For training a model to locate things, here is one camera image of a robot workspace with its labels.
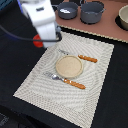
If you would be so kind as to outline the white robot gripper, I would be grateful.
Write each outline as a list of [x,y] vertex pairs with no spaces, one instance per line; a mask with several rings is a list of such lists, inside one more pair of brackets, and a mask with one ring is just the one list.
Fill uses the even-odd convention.
[[61,28],[56,22],[50,0],[19,0],[23,14],[29,18],[45,48],[53,46]]

